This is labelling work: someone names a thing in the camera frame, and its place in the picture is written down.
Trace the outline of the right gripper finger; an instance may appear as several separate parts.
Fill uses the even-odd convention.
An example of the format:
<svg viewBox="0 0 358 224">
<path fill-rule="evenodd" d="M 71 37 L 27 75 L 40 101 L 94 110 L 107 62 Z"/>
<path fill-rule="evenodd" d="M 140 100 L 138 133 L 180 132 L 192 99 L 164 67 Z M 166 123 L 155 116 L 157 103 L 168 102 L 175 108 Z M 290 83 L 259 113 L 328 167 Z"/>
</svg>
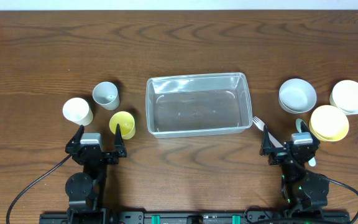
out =
<svg viewBox="0 0 358 224">
<path fill-rule="evenodd" d="M 304 121 L 301 123 L 301 129 L 302 129 L 302 133 L 300 133 L 301 140 L 312 140 L 313 139 L 312 134 Z"/>
<path fill-rule="evenodd" d="M 261 143 L 261 147 L 260 147 L 260 155 L 269 155 L 272 152 L 272 145 L 270 142 L 270 137 L 269 137 L 269 131 L 267 129 L 267 126 L 264 125 L 264 136 L 263 136 L 263 140 Z"/>
</svg>

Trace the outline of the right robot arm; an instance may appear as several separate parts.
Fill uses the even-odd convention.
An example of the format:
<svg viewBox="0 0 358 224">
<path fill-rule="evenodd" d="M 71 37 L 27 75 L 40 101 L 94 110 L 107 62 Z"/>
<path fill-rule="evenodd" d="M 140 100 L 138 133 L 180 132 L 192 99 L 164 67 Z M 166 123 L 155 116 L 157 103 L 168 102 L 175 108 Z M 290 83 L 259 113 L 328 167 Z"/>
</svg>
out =
<svg viewBox="0 0 358 224">
<path fill-rule="evenodd" d="M 260 155 L 268 156 L 268 164 L 281 167 L 282 194 L 288 201 L 284 210 L 286 218 L 312 217 L 322 214 L 321 208 L 328 204 L 329 182 L 323 177 L 307 171 L 305 164 L 316 155 L 320 140 L 309 130 L 305 122 L 300 123 L 301 131 L 292 134 L 291 140 L 282 147 L 271 144 L 269 131 L 264 126 Z"/>
</svg>

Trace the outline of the white plastic cup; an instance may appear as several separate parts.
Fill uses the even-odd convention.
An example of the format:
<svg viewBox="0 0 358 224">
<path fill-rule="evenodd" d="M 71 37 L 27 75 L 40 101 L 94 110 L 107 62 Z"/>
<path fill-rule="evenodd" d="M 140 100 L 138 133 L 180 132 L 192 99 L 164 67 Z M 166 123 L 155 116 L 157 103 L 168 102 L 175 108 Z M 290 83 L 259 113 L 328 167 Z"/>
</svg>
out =
<svg viewBox="0 0 358 224">
<path fill-rule="evenodd" d="M 62 108 L 64 117 L 78 125 L 87 126 L 93 121 L 93 112 L 88 102 L 82 98 L 69 99 Z"/>
</svg>

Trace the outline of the grey plastic bowl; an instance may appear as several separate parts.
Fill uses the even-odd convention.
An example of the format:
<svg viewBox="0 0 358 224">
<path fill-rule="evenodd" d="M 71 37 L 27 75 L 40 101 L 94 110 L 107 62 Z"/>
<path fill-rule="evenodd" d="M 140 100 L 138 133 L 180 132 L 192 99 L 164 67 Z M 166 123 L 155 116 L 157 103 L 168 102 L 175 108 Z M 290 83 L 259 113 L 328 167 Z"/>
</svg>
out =
<svg viewBox="0 0 358 224">
<path fill-rule="evenodd" d="M 313 86 L 307 81 L 292 78 L 281 85 L 278 101 L 282 109 L 288 113 L 305 113 L 314 108 L 317 102 L 317 94 Z"/>
</svg>

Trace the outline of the grey plastic cup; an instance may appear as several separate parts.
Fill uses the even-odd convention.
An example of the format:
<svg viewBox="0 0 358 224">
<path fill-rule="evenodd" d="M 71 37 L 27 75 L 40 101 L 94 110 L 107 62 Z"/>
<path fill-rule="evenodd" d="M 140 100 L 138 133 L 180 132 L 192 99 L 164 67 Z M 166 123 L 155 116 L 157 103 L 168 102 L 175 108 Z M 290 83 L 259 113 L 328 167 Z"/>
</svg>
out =
<svg viewBox="0 0 358 224">
<path fill-rule="evenodd" d="M 115 110 L 120 104 L 117 86 L 111 82 L 101 82 L 93 89 L 93 99 L 106 110 Z"/>
</svg>

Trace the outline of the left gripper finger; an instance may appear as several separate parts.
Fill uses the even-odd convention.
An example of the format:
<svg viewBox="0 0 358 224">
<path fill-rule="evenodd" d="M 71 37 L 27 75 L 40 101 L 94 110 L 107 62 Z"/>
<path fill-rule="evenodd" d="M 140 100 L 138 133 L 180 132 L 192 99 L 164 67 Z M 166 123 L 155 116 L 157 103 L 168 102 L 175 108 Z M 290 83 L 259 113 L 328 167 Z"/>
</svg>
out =
<svg viewBox="0 0 358 224">
<path fill-rule="evenodd" d="M 77 145 L 80 144 L 82 135 L 84 134 L 85 131 L 85 127 L 83 125 L 80 125 L 80 127 L 78 128 L 77 132 L 75 133 L 75 135 L 72 137 L 71 139 L 71 144 Z"/>
<path fill-rule="evenodd" d="M 116 133 L 114 137 L 114 147 L 116 151 L 124 151 L 124 141 L 121 134 L 120 124 L 116 125 Z"/>
</svg>

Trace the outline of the yellow plastic cup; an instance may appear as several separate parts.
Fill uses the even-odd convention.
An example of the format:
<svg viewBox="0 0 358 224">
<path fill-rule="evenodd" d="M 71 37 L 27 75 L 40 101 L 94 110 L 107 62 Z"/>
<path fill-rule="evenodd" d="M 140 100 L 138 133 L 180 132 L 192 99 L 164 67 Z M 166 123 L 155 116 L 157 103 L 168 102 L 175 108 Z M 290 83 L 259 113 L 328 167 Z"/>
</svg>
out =
<svg viewBox="0 0 358 224">
<path fill-rule="evenodd" d="M 133 115 L 126 111 L 115 113 L 110 121 L 109 128 L 113 134 L 116 134 L 116 126 L 120 126 L 123 139 L 131 139 L 135 135 L 135 119 Z"/>
</svg>

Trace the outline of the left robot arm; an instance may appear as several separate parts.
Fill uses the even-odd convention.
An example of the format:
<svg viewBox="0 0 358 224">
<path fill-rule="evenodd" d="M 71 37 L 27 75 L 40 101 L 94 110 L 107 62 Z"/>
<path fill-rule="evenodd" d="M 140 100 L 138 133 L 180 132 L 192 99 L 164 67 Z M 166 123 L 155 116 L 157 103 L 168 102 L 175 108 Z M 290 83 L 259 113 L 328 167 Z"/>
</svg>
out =
<svg viewBox="0 0 358 224">
<path fill-rule="evenodd" d="M 119 215 L 103 207 L 108 165 L 117 165 L 127 151 L 120 125 L 116 126 L 114 152 L 103 152 L 101 135 L 85 133 L 81 125 L 66 144 L 65 152 L 83 171 L 73 174 L 65 184 L 69 197 L 68 223 L 119 223 Z"/>
</svg>

